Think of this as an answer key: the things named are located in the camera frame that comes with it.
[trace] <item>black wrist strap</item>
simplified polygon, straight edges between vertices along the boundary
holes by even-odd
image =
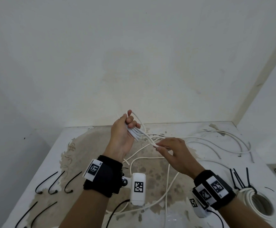
[[[118,194],[122,185],[122,163],[109,157],[100,155],[97,159],[101,161],[100,166],[96,166],[98,170],[92,181],[86,180],[83,189],[93,189],[110,198],[113,193]],[[93,168],[92,162],[86,172],[90,173]]]
[[[211,170],[204,170],[194,180],[194,195],[205,206],[218,210],[236,196],[233,189]]]

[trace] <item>finger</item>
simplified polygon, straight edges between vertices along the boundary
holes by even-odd
[[[119,118],[119,121],[124,123],[126,119],[127,119],[127,114],[124,114],[122,115],[121,118]]]
[[[126,119],[126,123],[129,124],[129,123],[131,123],[133,120],[134,120],[134,117],[133,117],[133,116],[129,116],[129,117]]]
[[[170,149],[175,149],[179,144],[179,141],[177,138],[165,138],[161,140],[160,142],[156,143],[158,146],[168,147]]]
[[[137,125],[136,121],[132,121],[131,123],[128,124],[129,128],[134,128]]]
[[[176,158],[171,155],[166,148],[158,146],[156,150],[169,162],[169,164],[173,165]]]

